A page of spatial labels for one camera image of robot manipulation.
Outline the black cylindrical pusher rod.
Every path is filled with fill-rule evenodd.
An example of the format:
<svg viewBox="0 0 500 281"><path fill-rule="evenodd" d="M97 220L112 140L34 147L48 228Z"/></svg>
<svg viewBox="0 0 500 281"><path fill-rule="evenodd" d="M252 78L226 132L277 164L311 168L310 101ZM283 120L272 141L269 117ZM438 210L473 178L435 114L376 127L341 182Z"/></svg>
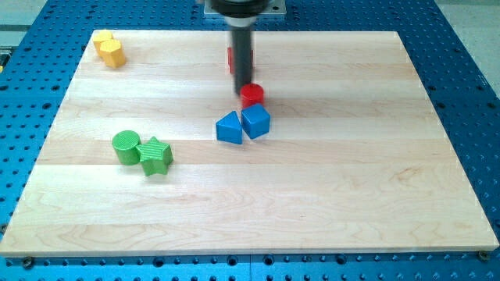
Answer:
<svg viewBox="0 0 500 281"><path fill-rule="evenodd" d="M231 27L230 29L234 91L240 94L241 88L252 82L252 30L250 27Z"/></svg>

